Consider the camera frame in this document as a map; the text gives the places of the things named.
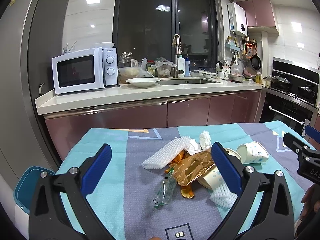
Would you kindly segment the person's right hand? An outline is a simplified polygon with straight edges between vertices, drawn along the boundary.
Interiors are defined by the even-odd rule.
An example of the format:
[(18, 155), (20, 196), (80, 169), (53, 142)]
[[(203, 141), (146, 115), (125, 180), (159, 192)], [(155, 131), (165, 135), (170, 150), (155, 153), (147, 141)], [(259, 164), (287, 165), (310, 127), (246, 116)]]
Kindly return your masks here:
[(316, 184), (313, 184), (311, 187), (309, 187), (301, 200), (301, 203), (304, 204), (299, 217), (301, 220), (303, 220), (311, 210), (314, 213), (317, 213), (320, 208), (319, 200), (317, 200), (315, 204), (311, 205), (311, 199), (315, 195), (316, 186)]

